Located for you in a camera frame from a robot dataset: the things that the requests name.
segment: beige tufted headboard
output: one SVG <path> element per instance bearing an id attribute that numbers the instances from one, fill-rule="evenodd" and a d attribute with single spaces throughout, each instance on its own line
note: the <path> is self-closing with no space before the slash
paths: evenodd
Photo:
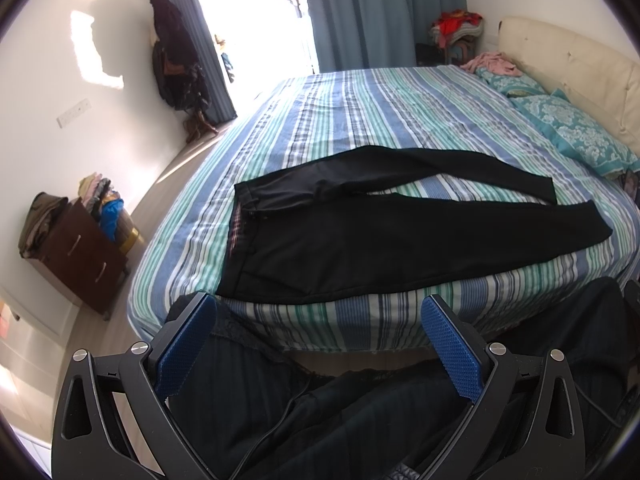
<path id="1" fill-rule="evenodd" d="M 640 156 L 640 64 L 529 18 L 504 18 L 498 49 L 548 92 L 562 89 L 572 104 Z"/>

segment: wooden nightstand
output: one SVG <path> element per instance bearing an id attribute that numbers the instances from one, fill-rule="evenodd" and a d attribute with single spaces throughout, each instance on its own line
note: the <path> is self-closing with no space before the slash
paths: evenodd
<path id="1" fill-rule="evenodd" d="M 78 200 L 60 215 L 31 264 L 66 298 L 111 317 L 127 257 L 100 230 Z"/>

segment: textured blue pad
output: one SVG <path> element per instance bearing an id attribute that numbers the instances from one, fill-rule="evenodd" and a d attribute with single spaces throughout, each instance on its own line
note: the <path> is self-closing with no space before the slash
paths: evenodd
<path id="1" fill-rule="evenodd" d="M 216 323 L 217 310 L 215 298 L 207 294 L 159 359 L 154 387 L 159 399 L 180 391 Z"/>
<path id="2" fill-rule="evenodd" d="M 461 397 L 478 402 L 484 385 L 480 363 L 431 296 L 420 310 L 422 327 Z"/>

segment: curtain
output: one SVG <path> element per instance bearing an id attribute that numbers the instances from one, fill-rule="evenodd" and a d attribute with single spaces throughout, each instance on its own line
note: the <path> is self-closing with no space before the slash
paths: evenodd
<path id="1" fill-rule="evenodd" d="M 218 53 L 204 19 L 199 0 L 171 0 L 180 9 L 184 27 L 189 32 L 196 47 L 200 65 L 204 72 L 207 88 L 211 95 L 211 106 L 206 111 L 207 118 L 214 124 L 234 119 L 236 110 L 226 90 Z"/>
<path id="2" fill-rule="evenodd" d="M 307 0 L 321 72 L 415 66 L 415 43 L 466 0 Z"/>

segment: red cloth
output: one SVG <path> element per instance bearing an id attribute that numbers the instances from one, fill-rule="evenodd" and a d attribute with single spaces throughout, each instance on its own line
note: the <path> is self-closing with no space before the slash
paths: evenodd
<path id="1" fill-rule="evenodd" d="M 482 20 L 482 16 L 475 12 L 466 12 L 466 10 L 457 9 L 453 12 L 443 12 L 440 17 L 433 23 L 440 29 L 440 41 L 438 42 L 441 47 L 443 40 L 444 43 L 449 43 L 448 38 L 456 32 L 463 23 L 469 22 L 471 25 L 477 25 Z"/>

